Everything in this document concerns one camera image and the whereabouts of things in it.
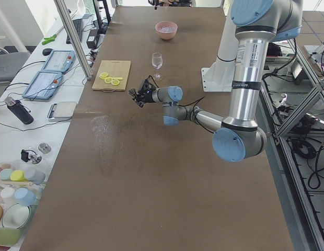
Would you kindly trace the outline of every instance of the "green cup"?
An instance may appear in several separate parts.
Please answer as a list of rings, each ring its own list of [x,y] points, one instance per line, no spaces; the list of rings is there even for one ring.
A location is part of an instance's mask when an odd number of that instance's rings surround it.
[[[12,247],[20,239],[21,233],[19,229],[11,227],[0,227],[0,246]]]

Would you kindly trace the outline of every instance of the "wine glass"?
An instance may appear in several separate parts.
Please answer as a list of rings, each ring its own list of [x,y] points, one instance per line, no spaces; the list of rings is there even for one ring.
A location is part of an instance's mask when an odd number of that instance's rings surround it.
[[[159,52],[155,52],[152,55],[152,65],[155,69],[160,69],[162,67],[163,64],[163,59],[162,59],[162,54]],[[155,80],[160,80],[162,77],[159,73],[155,73],[153,75]]]

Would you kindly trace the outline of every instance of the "computer monitor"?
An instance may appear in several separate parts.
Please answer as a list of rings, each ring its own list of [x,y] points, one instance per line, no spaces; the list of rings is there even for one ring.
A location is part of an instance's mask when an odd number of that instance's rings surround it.
[[[99,13],[99,10],[100,10],[99,9],[99,3],[98,3],[99,1],[101,1],[101,0],[92,0],[92,2],[94,4],[94,8],[95,8],[96,17],[97,17],[96,25],[98,25],[98,27],[97,27],[98,34],[105,34],[106,30],[108,29],[109,23],[111,21],[111,16],[110,16],[110,13],[109,13],[109,7],[108,7],[108,4],[107,4],[106,0],[102,0],[108,23],[103,22],[103,20],[101,19],[100,13]]]

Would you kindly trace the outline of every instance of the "pink bowl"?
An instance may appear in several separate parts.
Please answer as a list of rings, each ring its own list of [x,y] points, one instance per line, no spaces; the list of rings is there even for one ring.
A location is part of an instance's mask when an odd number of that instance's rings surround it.
[[[157,34],[163,40],[169,40],[176,35],[178,26],[174,22],[163,21],[155,25]]]

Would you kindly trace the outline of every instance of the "black box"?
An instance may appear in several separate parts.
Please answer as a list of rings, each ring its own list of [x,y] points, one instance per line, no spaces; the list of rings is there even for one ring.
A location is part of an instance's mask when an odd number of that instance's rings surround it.
[[[97,48],[98,40],[99,40],[98,30],[97,29],[90,30],[90,33],[89,33],[89,36],[87,39],[88,48],[89,49]]]

